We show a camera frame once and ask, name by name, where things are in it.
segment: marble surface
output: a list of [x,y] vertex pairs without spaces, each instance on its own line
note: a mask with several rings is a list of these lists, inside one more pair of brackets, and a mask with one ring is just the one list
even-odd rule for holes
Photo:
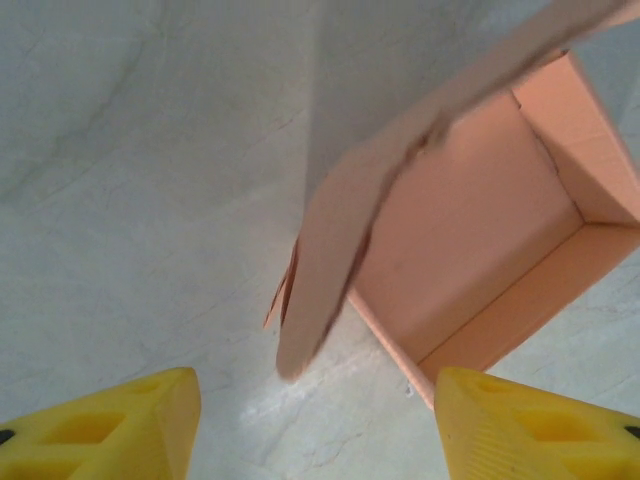
[[[293,386],[262,316],[338,154],[544,3],[2,2],[0,421],[192,365],[191,479],[446,478],[350,308]],[[638,44],[579,48],[635,158]],[[640,415],[638,341],[636,253],[493,372]]]

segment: cardboard box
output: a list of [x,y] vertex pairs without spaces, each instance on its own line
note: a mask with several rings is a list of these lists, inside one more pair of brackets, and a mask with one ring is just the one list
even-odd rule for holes
[[433,406],[640,246],[628,152],[566,43],[638,2],[557,0],[345,154],[314,196],[268,320],[295,380],[348,293]]

